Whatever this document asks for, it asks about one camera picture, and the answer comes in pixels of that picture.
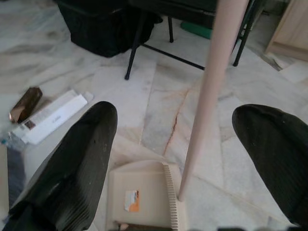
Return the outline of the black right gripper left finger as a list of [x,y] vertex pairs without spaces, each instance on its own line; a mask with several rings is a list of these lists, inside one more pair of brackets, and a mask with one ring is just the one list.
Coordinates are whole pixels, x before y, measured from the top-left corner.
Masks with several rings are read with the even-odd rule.
[[12,208],[7,231],[85,231],[95,217],[117,128],[117,110],[94,104],[36,170]]

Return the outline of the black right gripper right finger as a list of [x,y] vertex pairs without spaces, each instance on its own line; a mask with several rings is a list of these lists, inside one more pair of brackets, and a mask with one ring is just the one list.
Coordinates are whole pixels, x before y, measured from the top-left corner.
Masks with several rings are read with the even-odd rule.
[[308,226],[308,126],[278,108],[244,104],[232,126],[287,219]]

